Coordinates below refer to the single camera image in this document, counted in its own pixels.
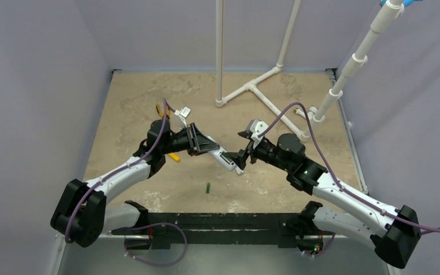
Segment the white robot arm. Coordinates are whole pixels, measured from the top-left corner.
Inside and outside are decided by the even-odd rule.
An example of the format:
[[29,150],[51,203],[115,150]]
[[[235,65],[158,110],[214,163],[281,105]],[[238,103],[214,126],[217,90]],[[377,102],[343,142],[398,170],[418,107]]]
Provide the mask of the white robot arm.
[[[239,236],[235,237],[234,234],[242,234],[240,238],[243,240],[246,238],[244,234],[249,234],[249,238],[252,237],[251,244],[261,243],[257,241],[258,239],[267,240],[270,238],[267,240],[267,244],[269,244],[270,240],[275,239],[277,242],[278,238],[287,238],[289,242],[292,242],[296,236],[299,237],[300,231],[328,231],[364,243],[373,248],[381,259],[400,268],[405,266],[421,237],[419,229],[400,223],[388,215],[392,214],[418,223],[414,210],[407,206],[397,209],[394,206],[379,202],[342,181],[336,184],[325,167],[305,156],[305,147],[299,142],[296,135],[292,133],[283,134],[278,138],[276,145],[272,144],[267,138],[260,136],[258,133],[267,127],[262,121],[251,121],[247,130],[239,133],[240,136],[249,139],[249,144],[245,150],[235,153],[225,152],[212,138],[202,135],[194,123],[188,124],[178,133],[172,132],[169,129],[169,123],[167,123],[163,136],[161,136],[153,152],[147,158],[138,162],[140,157],[144,156],[156,140],[160,131],[160,123],[161,120],[157,120],[151,124],[146,140],[141,143],[133,157],[118,168],[87,182],[77,179],[69,182],[53,214],[52,228],[65,234],[66,227],[71,224],[70,240],[82,247],[87,247],[101,233],[151,224],[151,213],[148,213],[147,209],[136,202],[128,201],[118,207],[106,206],[132,185],[157,173],[166,161],[165,154],[186,150],[192,156],[213,152],[215,158],[221,158],[221,161],[228,164],[224,166],[230,171],[238,168],[243,172],[246,160],[249,157],[251,163],[255,163],[257,159],[262,160],[286,171],[286,179],[295,189],[325,199],[346,211],[346,213],[340,213],[323,206],[321,203],[310,202],[301,214],[291,214],[295,216],[294,226],[291,226],[289,221],[281,222],[280,226],[279,221],[275,222],[269,214],[251,213],[252,215],[247,218],[237,214],[229,216],[229,214],[222,213],[194,215],[194,217],[189,217],[189,220],[183,223],[184,227],[182,229],[189,230],[187,235],[191,236],[195,232],[204,234],[206,231],[212,231],[215,234],[224,234],[222,236],[226,239],[230,238],[232,240],[233,238],[237,242],[238,239],[236,238],[239,238]],[[90,189],[92,189],[92,192],[90,192],[89,197],[87,197],[78,214],[73,216],[73,209]],[[348,195],[348,192],[356,194],[373,205],[377,205],[381,211],[375,211],[352,195]],[[158,215],[152,219],[168,222],[173,218],[177,219],[178,217],[178,219],[181,219],[182,217],[180,217],[180,213],[164,213],[164,215],[166,216],[163,220],[158,218]],[[226,223],[224,225],[222,218],[226,218],[230,224]],[[232,221],[235,219],[243,219],[238,223],[241,225],[240,229],[232,227]],[[288,226],[286,227],[299,227],[299,230],[288,232],[288,236],[285,236],[286,232],[282,232],[285,230],[282,225],[285,226],[287,223]],[[252,229],[245,229],[247,225],[250,225]],[[204,238],[202,236],[204,235],[195,236],[195,241],[202,243],[201,240]],[[225,241],[226,239],[215,235],[204,242],[228,243],[228,241]]]

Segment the white connector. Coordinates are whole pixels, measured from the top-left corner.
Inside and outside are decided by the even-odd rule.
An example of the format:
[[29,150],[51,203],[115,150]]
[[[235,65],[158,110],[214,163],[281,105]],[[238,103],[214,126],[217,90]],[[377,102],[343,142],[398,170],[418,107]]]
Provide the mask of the white connector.
[[[311,106],[311,107],[309,107],[309,109],[308,109],[308,119],[312,119],[313,118],[313,116],[315,115],[315,113],[318,111],[318,108],[316,108],[315,106]],[[301,109],[301,108],[295,108],[294,109],[294,112],[297,114],[297,115],[300,115],[300,116],[302,116],[304,119],[306,119],[306,116],[304,115],[304,112],[303,112],[303,110]]]
[[177,117],[177,119],[179,120],[179,124],[181,125],[181,127],[179,127],[180,129],[186,128],[186,118],[188,117],[190,112],[191,109],[188,107],[183,107],[181,110],[176,110],[174,112],[175,117]]
[[[207,138],[209,138],[211,141],[215,142],[218,144],[218,142],[216,142],[215,140],[213,140],[211,138],[211,136],[207,136]],[[229,171],[233,171],[235,170],[237,172],[238,175],[242,175],[243,174],[243,170],[238,168],[238,166],[230,159],[228,159],[227,157],[225,157],[223,154],[226,153],[227,151],[225,149],[223,149],[223,147],[220,145],[220,148],[215,150],[215,151],[209,151],[208,153],[214,158],[216,159],[218,162],[220,162],[221,165],[223,165],[225,168],[227,168],[227,170]]]
[[254,119],[250,122],[249,126],[247,127],[247,130],[252,133],[250,135],[250,139],[254,141],[254,146],[253,146],[254,148],[256,148],[262,140],[262,136],[259,135],[262,134],[267,128],[268,125],[264,121],[259,121],[258,119]]

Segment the gray wall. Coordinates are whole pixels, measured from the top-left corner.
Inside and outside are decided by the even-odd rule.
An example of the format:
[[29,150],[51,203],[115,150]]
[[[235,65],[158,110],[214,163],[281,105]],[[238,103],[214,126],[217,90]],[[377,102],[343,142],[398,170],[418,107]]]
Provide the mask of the gray wall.
[[[344,91],[370,194],[440,226],[440,3],[408,7]],[[421,239],[403,274],[440,274],[440,234]]]
[[0,274],[45,274],[50,217],[84,174],[109,79],[72,0],[0,1]]
[[[280,249],[276,245],[188,245],[181,262],[167,268],[147,266],[124,257],[124,240],[102,238],[94,249],[68,246],[59,275],[161,274],[161,275],[386,275],[387,264],[368,247],[348,238],[336,238],[329,252],[311,259],[297,248]],[[169,250],[131,252],[152,262],[172,262],[183,245]]]
[[[286,71],[342,62],[378,0],[302,0]],[[215,69],[215,1],[76,0],[111,67],[144,71]],[[226,71],[276,64],[294,0],[225,1]]]

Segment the yellow handle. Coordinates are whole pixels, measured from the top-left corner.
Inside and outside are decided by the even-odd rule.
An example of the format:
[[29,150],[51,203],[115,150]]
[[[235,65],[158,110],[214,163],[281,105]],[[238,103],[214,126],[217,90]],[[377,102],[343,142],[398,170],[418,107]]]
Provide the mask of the yellow handle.
[[[159,106],[159,103],[156,103],[156,112],[158,113],[158,115],[162,118],[163,117],[163,112],[161,112],[161,106]],[[169,116],[170,115],[170,109],[167,108],[166,110],[166,115]]]
[[170,156],[175,162],[179,162],[179,157],[176,156],[174,153],[169,153],[168,156]]

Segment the purple cable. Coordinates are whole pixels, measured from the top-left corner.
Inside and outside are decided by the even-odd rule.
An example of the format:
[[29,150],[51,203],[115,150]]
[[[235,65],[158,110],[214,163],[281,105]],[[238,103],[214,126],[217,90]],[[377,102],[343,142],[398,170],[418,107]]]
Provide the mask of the purple cable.
[[329,239],[329,242],[327,243],[327,245],[318,254],[314,254],[314,255],[313,254],[303,254],[303,256],[310,257],[310,258],[311,257],[316,258],[316,257],[323,255],[329,249],[329,247],[333,244],[333,241],[335,240],[335,235],[336,234],[333,234],[333,236],[331,236],[331,239]]
[[168,102],[166,102],[166,106],[168,106],[168,109],[172,110],[173,112],[176,112],[176,110],[172,108]]
[[[286,113],[291,107],[293,107],[293,106],[295,106],[295,105],[298,105],[299,107],[301,107],[301,109],[302,109],[302,111],[304,112],[304,115],[305,115],[306,118],[309,117],[309,116],[308,116],[308,112],[306,111],[306,108],[304,108],[304,105],[302,105],[302,104],[299,103],[299,102],[293,102],[293,103],[289,104],[286,108],[284,108],[284,110],[282,110],[282,112],[276,117],[276,119],[274,119],[274,121],[268,126],[268,128],[267,128],[264,132],[262,132],[259,136],[262,137],[262,136],[264,136],[269,130],[271,130],[272,127],[274,127],[274,125],[275,125],[275,124],[281,119],[281,117],[282,117],[282,116],[283,116],[283,115],[284,115],[284,114],[285,114],[285,113]],[[337,177],[336,177],[336,175],[335,175],[335,172],[333,171],[333,169],[331,169],[331,166],[329,165],[328,161],[326,160],[325,156],[323,155],[323,153],[322,153],[322,151],[321,151],[321,149],[320,149],[320,147],[319,147],[319,145],[318,145],[318,142],[316,141],[315,133],[313,132],[313,127],[311,126],[311,122],[309,121],[309,119],[306,119],[306,122],[308,123],[308,129],[309,129],[309,133],[311,134],[311,138],[313,139],[313,144],[315,145],[316,150],[317,150],[318,153],[320,154],[321,159],[322,159],[323,162],[325,163],[325,165],[326,165],[326,167],[327,167],[327,169],[328,169],[328,171],[329,171],[331,177],[332,177],[333,180],[335,181],[336,185],[337,185],[338,187],[340,187],[342,190],[344,190],[344,192],[346,192],[348,195],[350,195],[351,197],[353,197],[354,199],[356,199],[357,201],[362,202],[362,203],[364,203],[365,205],[367,205],[367,206],[373,208],[374,210],[376,210],[376,211],[382,213],[382,210],[383,210],[383,209],[381,209],[381,208],[378,207],[377,205],[375,205],[375,204],[373,204],[373,203],[367,201],[367,200],[364,199],[364,198],[361,198],[361,197],[357,196],[356,194],[354,194],[353,192],[351,192],[351,191],[349,191],[349,190],[347,190],[347,189],[344,189],[344,187],[341,185],[341,183],[337,180]],[[399,218],[399,217],[397,217],[396,215],[392,215],[392,214],[390,214],[390,213],[384,213],[384,215],[386,215],[386,216],[388,216],[388,217],[390,217],[390,218],[392,218],[392,219],[395,219],[395,220],[397,220],[397,221],[399,221],[399,222],[403,222],[403,223],[405,223],[405,224],[407,224],[407,225],[410,225],[410,226],[413,226],[413,227],[416,227],[416,228],[420,228],[420,229],[424,229],[424,230],[426,230],[426,231],[423,231],[422,234],[428,234],[428,233],[432,233],[432,232],[440,233],[440,227],[430,227],[430,226],[420,225],[420,224],[418,224],[418,223],[410,222],[410,221],[408,221],[408,220],[406,220],[406,219]]]
[[[167,104],[168,102],[166,102],[166,99],[163,99],[163,109],[166,110],[167,108]],[[98,181],[97,183],[95,183],[91,188],[89,188],[85,194],[83,195],[83,197],[80,199],[80,201],[78,202],[77,206],[75,206],[75,209],[73,209],[72,215],[70,216],[70,218],[68,219],[68,224],[66,225],[66,229],[65,229],[65,242],[66,243],[72,243],[73,241],[70,239],[70,230],[72,228],[72,223],[73,220],[75,219],[80,206],[85,202],[85,200],[88,198],[88,196],[90,195],[90,193],[92,193],[93,190],[95,190],[95,188],[99,187],[99,185],[105,183],[105,181],[107,181],[108,179],[110,179],[111,177],[113,177],[114,175],[116,175],[117,173],[120,173],[122,171],[124,171],[125,169],[130,168],[131,166],[137,165],[139,164],[143,159],[145,159],[151,152],[152,150],[154,150],[154,148],[158,145],[159,143],[159,139],[161,138],[161,135],[163,134],[164,131],[164,126],[166,125],[166,117],[167,116],[163,116],[163,122],[161,124],[161,129],[159,130],[159,134],[158,137],[156,138],[156,140],[154,141],[154,143],[152,144],[151,148],[149,149],[149,151],[147,151],[139,160],[131,163],[129,166],[122,166],[119,167],[115,170],[113,170],[112,172],[110,172],[107,176],[105,176],[102,180]]]
[[181,228],[179,228],[179,226],[174,225],[174,224],[169,223],[169,222],[158,222],[158,223],[153,223],[151,225],[147,225],[147,226],[143,226],[143,227],[125,228],[125,230],[143,230],[143,229],[148,229],[148,228],[151,228],[151,227],[154,227],[154,226],[159,226],[159,225],[172,226],[172,227],[176,228],[181,233],[181,235],[183,236],[183,239],[184,239],[184,249],[183,249],[183,252],[181,253],[181,255],[176,260],[174,260],[173,262],[169,262],[167,264],[157,264],[155,262],[149,262],[149,261],[143,260],[141,258],[137,258],[136,256],[133,256],[133,255],[129,254],[129,251],[127,250],[127,247],[126,247],[125,242],[124,242],[125,254],[127,256],[131,257],[132,259],[136,260],[136,261],[142,262],[143,264],[151,265],[151,266],[156,266],[156,267],[159,267],[159,268],[166,268],[168,266],[173,266],[173,265],[177,264],[179,261],[181,261],[183,259],[184,255],[186,254],[186,249],[188,247],[188,242],[186,241],[186,235],[184,234],[183,230],[181,230]]

